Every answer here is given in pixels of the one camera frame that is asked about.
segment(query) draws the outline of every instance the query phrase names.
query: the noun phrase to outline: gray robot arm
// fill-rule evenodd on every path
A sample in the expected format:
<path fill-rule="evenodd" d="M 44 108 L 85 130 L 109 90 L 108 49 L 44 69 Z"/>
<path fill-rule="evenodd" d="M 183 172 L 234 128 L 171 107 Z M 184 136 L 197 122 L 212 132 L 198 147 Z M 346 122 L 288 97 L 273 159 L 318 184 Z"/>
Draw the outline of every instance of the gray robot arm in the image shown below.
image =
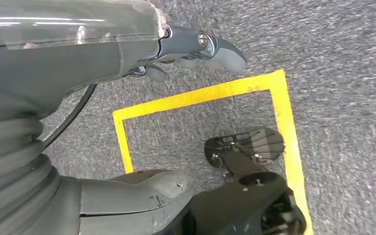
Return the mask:
<path fill-rule="evenodd" d="M 60 176 L 36 140 L 39 120 L 89 84 L 161 77 L 152 63 L 198 60 L 246 64 L 227 41 L 167 25 L 142 0 L 0 0 L 0 235 L 152 235 L 168 226 L 194 194 L 188 176 L 165 171 L 135 184 Z"/>

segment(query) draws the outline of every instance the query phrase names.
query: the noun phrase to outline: gray carpet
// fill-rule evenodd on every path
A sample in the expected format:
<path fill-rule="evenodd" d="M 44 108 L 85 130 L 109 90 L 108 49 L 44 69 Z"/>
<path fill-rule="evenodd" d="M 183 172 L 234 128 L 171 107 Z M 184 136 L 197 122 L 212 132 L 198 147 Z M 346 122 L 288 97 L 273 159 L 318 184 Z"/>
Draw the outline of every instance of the gray carpet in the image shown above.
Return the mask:
<path fill-rule="evenodd" d="M 249 59 L 241 74 L 166 66 L 164 83 L 126 78 L 102 84 L 47 150 L 65 175 L 123 173 L 112 111 L 284 68 L 317 235 L 376 235 L 376 0 L 155 0 L 173 24 L 234 42 Z M 54 128 L 75 94 L 45 120 Z M 205 162 L 209 137 L 276 127 L 268 93 L 246 94 L 125 122 L 136 169 L 183 169 L 199 190 L 221 184 Z M 282 162 L 271 166 L 282 172 Z"/>

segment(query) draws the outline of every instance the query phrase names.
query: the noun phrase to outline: yellow tape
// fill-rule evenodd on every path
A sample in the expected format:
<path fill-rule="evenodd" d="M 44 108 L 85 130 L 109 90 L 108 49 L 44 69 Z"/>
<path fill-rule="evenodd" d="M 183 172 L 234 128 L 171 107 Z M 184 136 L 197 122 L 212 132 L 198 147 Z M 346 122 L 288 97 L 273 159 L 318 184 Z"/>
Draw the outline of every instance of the yellow tape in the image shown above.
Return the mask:
<path fill-rule="evenodd" d="M 191 92 L 177 94 L 114 111 L 113 119 L 115 121 L 117 139 L 119 141 L 126 173 L 133 172 L 133 166 L 123 125 L 124 120 L 264 90 L 270 90 L 278 130 L 282 134 L 285 142 L 285 153 L 283 156 L 288 186 L 294 191 L 296 203 L 305 215 L 307 223 L 305 235 L 313 235 L 312 221 L 306 203 L 305 181 L 298 139 L 296 136 L 289 92 L 287 90 L 286 77 L 283 70 L 204 87 Z"/>

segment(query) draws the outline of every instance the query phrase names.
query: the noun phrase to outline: transparent cover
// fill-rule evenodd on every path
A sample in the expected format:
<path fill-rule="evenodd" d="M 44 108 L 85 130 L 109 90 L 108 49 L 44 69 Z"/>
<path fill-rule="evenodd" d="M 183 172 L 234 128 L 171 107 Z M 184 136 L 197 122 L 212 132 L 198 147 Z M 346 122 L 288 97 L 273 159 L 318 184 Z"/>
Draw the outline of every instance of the transparent cover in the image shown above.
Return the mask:
<path fill-rule="evenodd" d="M 158 40 L 166 19 L 143 0 L 0 0 L 0 47 Z"/>

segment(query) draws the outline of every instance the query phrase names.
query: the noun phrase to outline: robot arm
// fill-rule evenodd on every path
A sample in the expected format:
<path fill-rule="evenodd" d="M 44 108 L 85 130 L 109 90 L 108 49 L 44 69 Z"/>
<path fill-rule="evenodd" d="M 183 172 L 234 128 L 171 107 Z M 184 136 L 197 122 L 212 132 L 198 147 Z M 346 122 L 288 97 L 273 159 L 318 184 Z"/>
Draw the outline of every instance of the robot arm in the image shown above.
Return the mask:
<path fill-rule="evenodd" d="M 44 118 L 90 84 L 127 75 L 159 80 L 166 73 L 153 63 L 194 68 L 199 60 L 231 71 L 246 66 L 231 43 L 167 25 L 143 0 L 0 0 L 0 118 L 20 109 Z"/>

